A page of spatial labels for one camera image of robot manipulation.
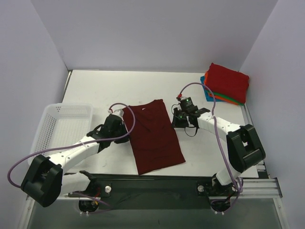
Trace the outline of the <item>dark maroon t-shirt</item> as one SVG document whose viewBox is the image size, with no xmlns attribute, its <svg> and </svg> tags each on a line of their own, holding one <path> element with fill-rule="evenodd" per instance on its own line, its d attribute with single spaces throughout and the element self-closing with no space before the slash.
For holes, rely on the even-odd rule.
<svg viewBox="0 0 305 229">
<path fill-rule="evenodd" d="M 135 122 L 130 143 L 139 175 L 185 163 L 162 99 L 124 108 L 123 120 L 128 129 Z"/>
</svg>

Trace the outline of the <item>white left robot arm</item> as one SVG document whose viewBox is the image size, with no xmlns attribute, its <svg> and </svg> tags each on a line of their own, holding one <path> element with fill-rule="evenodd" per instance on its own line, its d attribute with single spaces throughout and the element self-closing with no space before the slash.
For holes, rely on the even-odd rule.
<svg viewBox="0 0 305 229">
<path fill-rule="evenodd" d="M 128 140 L 121 112 L 110 114 L 104 124 L 95 127 L 71 148 L 50 156 L 34 157 L 21 189 L 42 207 L 48 207 L 64 194 L 81 192 L 92 196 L 98 187 L 97 178 L 84 170 L 68 175 L 68 170 L 108 148 L 112 142 L 120 144 Z"/>
</svg>

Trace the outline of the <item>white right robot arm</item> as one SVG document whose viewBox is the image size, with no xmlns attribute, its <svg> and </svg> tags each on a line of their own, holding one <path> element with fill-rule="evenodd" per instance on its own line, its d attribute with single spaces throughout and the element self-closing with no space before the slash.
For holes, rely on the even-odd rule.
<svg viewBox="0 0 305 229">
<path fill-rule="evenodd" d="M 216 136 L 225 163 L 225 168 L 216 173 L 215 180 L 211 183 L 211 189 L 217 195 L 227 191 L 229 184 L 266 157 L 253 125 L 231 123 L 215 116 L 206 108 L 195 107 L 189 111 L 174 108 L 172 126 L 203 129 Z"/>
</svg>

